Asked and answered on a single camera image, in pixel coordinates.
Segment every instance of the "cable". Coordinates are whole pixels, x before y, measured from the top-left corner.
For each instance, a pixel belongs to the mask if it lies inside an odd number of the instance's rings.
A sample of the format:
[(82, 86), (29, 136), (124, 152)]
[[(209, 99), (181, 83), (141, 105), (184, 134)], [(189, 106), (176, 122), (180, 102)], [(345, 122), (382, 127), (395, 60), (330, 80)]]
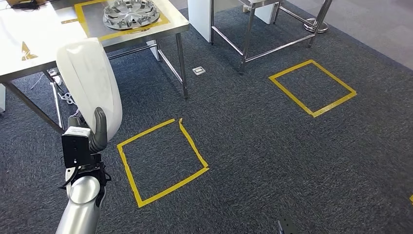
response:
[(46, 3), (48, 3), (48, 2), (54, 2), (54, 1), (58, 1), (58, 0), (49, 0), (49, 1), (46, 1), (46, 2), (44, 2), (44, 3), (42, 3), (42, 4), (40, 4), (39, 6), (43, 6), (44, 4), (46, 4)]
[(72, 174), (72, 176), (62, 185), (62, 186), (60, 186), (59, 188), (60, 189), (66, 189), (66, 185), (68, 185), (74, 178), (75, 178), (75, 176), (77, 175), (77, 172), (79, 171), (79, 167), (75, 167), (75, 171), (73, 172), (73, 174)]
[(3, 8), (3, 9), (0, 9), (0, 11), (2, 11), (2, 10), (7, 10), (7, 9), (12, 9), (12, 7), (9, 5), (9, 4), (7, 4), (7, 6), (5, 7), (5, 8)]
[(112, 181), (112, 176), (109, 173), (107, 173), (106, 171), (105, 171), (105, 175), (107, 175), (109, 177), (109, 178), (106, 179), (106, 181)]

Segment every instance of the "silver robot arm segment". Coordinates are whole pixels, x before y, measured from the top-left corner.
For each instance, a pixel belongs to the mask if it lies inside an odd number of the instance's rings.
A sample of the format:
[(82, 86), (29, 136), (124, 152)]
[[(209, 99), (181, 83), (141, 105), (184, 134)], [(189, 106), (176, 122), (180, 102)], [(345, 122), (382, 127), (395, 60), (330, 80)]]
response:
[(96, 134), (88, 128), (70, 126), (62, 136), (67, 169), (66, 183), (60, 188), (66, 189), (69, 202), (56, 234), (96, 233), (106, 182), (111, 177), (105, 172), (100, 154), (96, 154), (107, 145), (105, 113), (99, 107), (94, 113)]

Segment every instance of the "yellow tape marking on table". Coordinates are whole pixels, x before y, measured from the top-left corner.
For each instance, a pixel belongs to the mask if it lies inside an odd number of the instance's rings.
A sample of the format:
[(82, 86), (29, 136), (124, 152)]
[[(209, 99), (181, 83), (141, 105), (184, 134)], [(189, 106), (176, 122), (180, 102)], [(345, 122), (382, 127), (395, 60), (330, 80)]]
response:
[[(82, 28), (83, 28), (83, 30), (85, 31), (85, 33), (88, 37), (90, 37), (90, 33), (89, 33), (88, 24), (86, 22), (86, 18), (85, 18), (85, 15), (83, 13), (82, 7), (85, 6), (85, 5), (90, 5), (90, 4), (105, 2), (105, 1), (107, 1), (107, 0), (94, 0), (94, 1), (87, 1), (87, 2), (82, 2), (82, 3), (75, 4), (75, 11), (76, 11), (76, 14), (77, 14), (77, 19), (78, 19), (80, 25), (82, 25)], [(151, 24), (143, 26), (143, 27), (136, 27), (136, 28), (132, 28), (132, 29), (128, 29), (128, 30), (122, 30), (122, 31), (118, 31), (118, 32), (115, 32), (115, 33), (107, 34), (107, 35), (99, 37), (99, 40), (100, 41), (108, 40), (108, 39), (120, 37), (120, 36), (123, 36), (123, 35), (131, 34), (131, 33), (144, 32), (144, 31), (147, 31), (147, 30), (149, 30), (153, 27), (163, 25), (163, 24), (167, 24), (167, 23), (170, 23), (170, 21), (161, 12), (161, 15), (160, 15), (158, 21), (155, 22), (155, 23), (151, 23)]]
[(67, 23), (73, 23), (73, 22), (78, 22), (78, 19), (68, 19), (65, 21), (60, 22), (61, 24), (67, 24)]

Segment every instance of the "gray floor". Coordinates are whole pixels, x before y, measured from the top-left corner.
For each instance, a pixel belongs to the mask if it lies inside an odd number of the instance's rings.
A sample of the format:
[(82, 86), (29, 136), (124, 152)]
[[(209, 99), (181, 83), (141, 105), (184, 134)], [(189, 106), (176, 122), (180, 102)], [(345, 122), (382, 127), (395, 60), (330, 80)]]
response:
[[(237, 46), (247, 21), (240, 8), (216, 14), (217, 25)], [(257, 20), (252, 55), (308, 34), (286, 14), (279, 22)], [(279, 40), (268, 41), (258, 32)], [(311, 48), (301, 43), (248, 63), (243, 76), (237, 72), (240, 57), (220, 37), (212, 46), (191, 27), (182, 38), (188, 100), (150, 51), (111, 61), (123, 120), (102, 152), (113, 181), (99, 234), (275, 234), (277, 220), (285, 216), (299, 234), (412, 233), (412, 70), (335, 28)], [(177, 66), (174, 37), (160, 43)], [(357, 96), (313, 118), (268, 79), (308, 59)], [(206, 73), (197, 77), (191, 69), (200, 65)], [(47, 79), (30, 90), (37, 78), (14, 83), (56, 117)], [(279, 82), (312, 110), (348, 94), (315, 66)], [(0, 232), (53, 233), (67, 202), (65, 191), (57, 188), (64, 180), (60, 136), (11, 93), (6, 101), (8, 110), (0, 115)], [(75, 108), (62, 106), (66, 116)], [(116, 145), (181, 117), (209, 170), (138, 208)], [(201, 167), (177, 123), (124, 151), (143, 198)]]
[[(170, 0), (180, 8), (187, 0)], [(237, 0), (219, 1), (225, 9)], [(289, 0), (316, 15), (323, 0)], [(326, 22), (413, 69), (413, 0), (334, 0)]]

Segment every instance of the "metal table frame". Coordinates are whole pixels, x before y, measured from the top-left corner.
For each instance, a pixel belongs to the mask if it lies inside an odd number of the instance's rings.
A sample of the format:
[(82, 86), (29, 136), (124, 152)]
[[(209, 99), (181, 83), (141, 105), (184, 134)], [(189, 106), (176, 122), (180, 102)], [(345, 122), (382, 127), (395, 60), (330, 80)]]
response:
[[(219, 29), (218, 29), (217, 27), (215, 27), (215, 24), (214, 24), (214, 0), (211, 0), (211, 6), (210, 6), (210, 7), (211, 7), (211, 10), (210, 10), (210, 12), (211, 12), (211, 15), (210, 15), (210, 20), (211, 20), (211, 22), (210, 22), (210, 25), (211, 25), (211, 42), (210, 42), (210, 43), (211, 43), (211, 44), (214, 44), (214, 32), (216, 32), (216, 33), (217, 33), (219, 36), (221, 36), (232, 48), (234, 48), (234, 49), (238, 52), (238, 54), (240, 54), (240, 55), (242, 56), (242, 58), (241, 58), (241, 66), (240, 66), (240, 69), (239, 69), (240, 74), (242, 74), (242, 73), (244, 73), (245, 64), (246, 64), (247, 62), (250, 62), (250, 61), (253, 61), (253, 60), (255, 60), (255, 59), (261, 58), (261, 57), (263, 57), (263, 56), (269, 55), (269, 54), (274, 53), (274, 52), (276, 52), (276, 51), (278, 51), (278, 50), (284, 49), (284, 48), (286, 48), (286, 47), (288, 47), (288, 46), (297, 44), (297, 43), (299, 43), (299, 42), (302, 42), (302, 41), (305, 41), (305, 40), (308, 40), (308, 39), (310, 39), (310, 42), (309, 42), (308, 45), (311, 46), (311, 45), (313, 44), (313, 42), (314, 42), (315, 36), (317, 35), (317, 33), (320, 32), (320, 31), (319, 31), (319, 30), (320, 30), (320, 27), (324, 24), (324, 23), (323, 23), (324, 18), (325, 18), (325, 16), (326, 16), (327, 11), (328, 11), (328, 9), (330, 8), (331, 2), (332, 2), (333, 0), (325, 0), (325, 1), (324, 1), (324, 3), (323, 3), (323, 5), (322, 5), (322, 7), (321, 7), (321, 9), (320, 9), (320, 11), (319, 11), (319, 13), (318, 13), (318, 15), (317, 15), (317, 19), (315, 20), (315, 23), (314, 23), (314, 24), (312, 24), (312, 23), (310, 23), (309, 21), (307, 21), (307, 20), (301, 18), (300, 16), (294, 14), (293, 12), (289, 11), (288, 9), (285, 9), (284, 7), (282, 7), (281, 4), (282, 4), (282, 1), (283, 1), (283, 0), (238, 0), (238, 1), (240, 1), (240, 2), (242, 2), (244, 5), (248, 6), (248, 8), (250, 9), (249, 21), (248, 21), (248, 26), (247, 26), (245, 38), (244, 38), (244, 48), (243, 48), (243, 50), (241, 51), (241, 49), (239, 49), (239, 48), (238, 48), (233, 42), (231, 42), (221, 31), (219, 31)], [(310, 35), (308, 35), (308, 36), (305, 36), (305, 37), (303, 37), (303, 38), (301, 38), (301, 39), (298, 39), (298, 40), (292, 41), (292, 42), (290, 42), (290, 43), (287, 43), (287, 44), (285, 44), (285, 45), (279, 46), (279, 47), (277, 47), (277, 48), (275, 48), (275, 49), (266, 51), (266, 52), (261, 53), (261, 54), (259, 54), (259, 55), (255, 55), (255, 56), (252, 56), (252, 57), (248, 57), (249, 43), (250, 43), (250, 40), (251, 40), (251, 27), (252, 27), (252, 21), (253, 21), (253, 19), (254, 19), (254, 15), (255, 15), (255, 9), (257, 9), (257, 8), (259, 8), (259, 7), (262, 7), (262, 6), (267, 6), (267, 5), (270, 5), (270, 4), (275, 4), (275, 7), (276, 7), (276, 15), (275, 15), (274, 23), (275, 23), (275, 21), (277, 20), (277, 16), (278, 16), (279, 10), (282, 10), (282, 11), (284, 11), (285, 13), (287, 13), (287, 14), (293, 16), (294, 18), (298, 19), (299, 21), (303, 22), (305, 26), (313, 29), (313, 30), (314, 30), (314, 33), (312, 33), (312, 34), (310, 34)]]
[[(164, 61), (167, 67), (172, 71), (172, 73), (175, 75), (175, 77), (179, 80), (179, 82), (182, 84), (183, 87), (183, 92), (184, 92), (184, 98), (188, 98), (188, 86), (187, 86), (187, 77), (185, 73), (185, 64), (184, 64), (184, 54), (183, 54), (183, 46), (182, 46), (182, 38), (181, 38), (181, 32), (187, 31), (189, 29), (189, 24), (180, 26), (177, 28), (174, 28), (173, 30), (170, 30), (168, 33), (166, 32), (160, 32), (156, 34), (151, 34), (147, 35), (144, 37), (136, 38), (136, 39), (131, 39), (128, 41), (118, 41), (117, 38), (109, 39), (102, 41), (102, 45), (104, 46), (105, 51), (112, 52), (116, 51), (118, 49), (127, 47), (127, 46), (132, 46), (137, 43), (143, 43), (146, 41), (150, 40), (155, 40), (156, 43), (147, 45), (144, 47), (132, 49), (129, 51), (122, 52), (120, 54), (116, 54), (113, 56), (109, 56), (109, 60), (111, 59), (116, 59), (125, 55), (129, 55), (132, 53), (136, 53), (139, 51), (143, 51), (146, 49), (150, 49), (153, 47), (156, 47), (156, 52), (159, 56), (159, 61)], [(165, 54), (162, 52), (159, 44), (159, 40), (162, 37), (166, 37), (169, 35), (175, 34), (176, 38), (176, 44), (177, 44), (177, 49), (178, 49), (178, 58), (179, 58), (179, 64), (180, 64), (180, 71), (181, 74), (179, 74), (175, 68), (172, 66), (170, 61), (167, 59)], [(0, 77), (0, 83), (3, 84), (8, 90), (10, 90), (12, 93), (14, 93), (21, 101), (23, 101), (26, 106), (28, 106), (33, 112), (35, 112), (40, 118), (42, 118), (47, 124), (49, 124), (56, 132), (59, 134), (63, 134), (65, 132), (65, 127), (63, 123), (63, 117), (62, 117), (62, 112), (60, 110), (60, 102), (59, 102), (59, 97), (57, 93), (59, 91), (63, 92), (63, 90), (57, 85), (53, 77), (49, 74), (48, 70), (52, 68), (56, 68), (56, 61), (51, 61), (47, 62), (44, 64), (40, 64), (37, 66), (33, 66), (27, 69), (15, 71), (13, 73), (9, 73), (6, 75), (3, 75)], [(39, 73), (42, 72), (47, 79), (50, 81), (50, 84), (52, 86), (53, 94), (54, 94), (54, 99), (55, 99), (55, 105), (56, 105), (56, 112), (57, 112), (57, 119), (58, 123), (54, 122), (46, 113), (44, 113), (36, 104), (34, 104), (21, 90), (19, 90), (11, 81), (14, 79), (18, 79), (24, 76), (28, 76), (34, 73)]]

